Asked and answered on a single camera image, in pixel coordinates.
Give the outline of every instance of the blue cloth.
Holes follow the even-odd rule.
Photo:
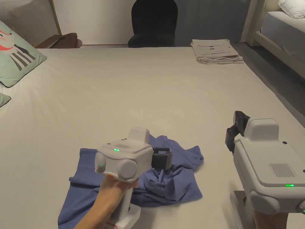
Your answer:
[[[139,178],[131,203],[141,207],[158,207],[200,199],[193,170],[203,163],[199,146],[183,149],[166,136],[154,138],[153,148],[170,148],[173,153],[172,170],[169,173],[150,169]],[[77,171],[70,177],[70,188],[58,217],[58,228],[74,228],[92,207],[103,176],[95,173],[94,161],[97,150],[81,149]]]

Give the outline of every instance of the bed frame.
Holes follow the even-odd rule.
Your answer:
[[[256,9],[247,37],[247,43],[251,46],[263,46],[300,76],[305,78],[305,65],[290,57],[277,44],[260,33],[267,12],[273,11],[282,11],[278,6],[278,0],[257,0]]]

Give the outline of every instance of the bed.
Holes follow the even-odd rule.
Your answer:
[[[305,130],[246,64],[203,65],[192,48],[41,49],[48,59],[0,108],[0,228],[57,228],[79,149],[140,126],[184,148],[199,145],[201,200],[142,209],[134,229],[235,228],[229,201],[242,186],[224,138],[233,113],[275,118],[305,161]],[[300,214],[289,228],[302,228]]]
[[[261,45],[305,78],[305,19],[294,19],[278,0],[257,0],[247,43]]]

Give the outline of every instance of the pillow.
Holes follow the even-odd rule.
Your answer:
[[[47,58],[0,21],[0,83],[6,87],[22,77]]]
[[[10,100],[11,100],[11,97],[0,93],[0,107],[7,104]]]
[[[305,0],[280,0],[278,5],[290,17],[305,18]]]

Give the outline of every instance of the cartoon print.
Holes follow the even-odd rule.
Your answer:
[[[35,60],[35,57],[30,55],[26,49],[17,46],[13,40],[13,34],[6,34],[0,30],[0,51],[9,55],[18,67],[19,71],[21,71],[32,63],[32,61]]]

